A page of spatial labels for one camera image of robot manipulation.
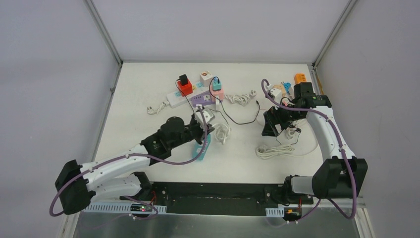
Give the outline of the teal power strip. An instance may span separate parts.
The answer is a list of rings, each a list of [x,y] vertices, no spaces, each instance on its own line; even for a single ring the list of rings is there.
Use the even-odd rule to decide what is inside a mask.
[[[211,144],[211,135],[207,135],[206,143],[204,144],[195,144],[195,147],[192,151],[193,158],[196,158],[196,161],[202,161],[206,155],[206,152]]]

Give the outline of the pink cube socket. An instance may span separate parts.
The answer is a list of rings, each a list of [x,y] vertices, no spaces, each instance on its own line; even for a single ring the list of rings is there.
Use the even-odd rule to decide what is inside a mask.
[[[223,90],[223,88],[221,88],[218,91],[214,91],[213,88],[211,87],[210,88],[210,97],[211,97],[211,100],[213,102],[216,102],[218,100],[223,101],[223,98],[224,98],[224,90]]]

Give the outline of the teal charger plug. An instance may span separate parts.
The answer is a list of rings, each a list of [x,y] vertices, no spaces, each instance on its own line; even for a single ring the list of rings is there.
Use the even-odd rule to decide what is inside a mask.
[[[222,84],[218,77],[212,79],[211,86],[213,91],[220,91],[222,89]]]

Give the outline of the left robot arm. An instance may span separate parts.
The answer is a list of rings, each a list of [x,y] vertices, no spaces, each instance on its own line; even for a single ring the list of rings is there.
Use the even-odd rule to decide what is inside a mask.
[[[53,217],[81,212],[92,202],[107,198],[146,200],[151,194],[151,184],[144,172],[146,168],[162,162],[169,165],[186,165],[197,160],[204,150],[185,162],[167,159],[172,149],[191,141],[199,145],[208,142],[214,131],[211,121],[214,115],[203,110],[196,111],[188,124],[180,117],[170,117],[152,135],[115,158],[77,163],[68,161],[61,169],[54,185],[56,196],[50,205]]]

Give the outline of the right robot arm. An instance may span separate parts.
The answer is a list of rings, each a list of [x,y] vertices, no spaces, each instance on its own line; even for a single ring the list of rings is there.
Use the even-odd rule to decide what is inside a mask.
[[[261,82],[262,91],[274,105],[264,116],[262,136],[277,137],[305,119],[311,126],[320,147],[323,163],[312,176],[289,176],[281,197],[294,203],[301,194],[319,199],[357,198],[365,179],[368,165],[365,159],[357,158],[348,147],[333,115],[333,108],[326,95],[317,95],[310,82],[294,85],[294,98],[288,105],[273,93],[268,80]]]

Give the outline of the purple power strip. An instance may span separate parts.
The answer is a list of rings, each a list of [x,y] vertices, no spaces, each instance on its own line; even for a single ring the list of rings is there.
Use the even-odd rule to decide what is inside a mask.
[[[215,105],[216,103],[219,103],[219,100],[212,97],[209,92],[204,92],[191,98],[193,108]]]

